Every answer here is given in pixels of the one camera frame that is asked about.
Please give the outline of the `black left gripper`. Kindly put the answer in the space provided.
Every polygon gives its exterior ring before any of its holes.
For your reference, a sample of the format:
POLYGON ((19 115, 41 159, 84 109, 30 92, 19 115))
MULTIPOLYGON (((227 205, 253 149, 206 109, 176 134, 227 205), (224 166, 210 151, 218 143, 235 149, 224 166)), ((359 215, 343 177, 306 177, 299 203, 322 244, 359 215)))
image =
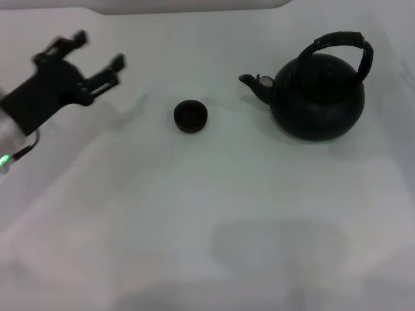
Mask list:
POLYGON ((87 79, 74 65, 61 60, 87 42, 85 30, 76 32, 72 38, 57 37, 32 58, 34 64, 44 64, 1 100, 1 109, 23 134, 33 133, 64 106, 89 106, 120 84, 119 72, 126 66, 124 54, 116 55, 103 70, 87 79))

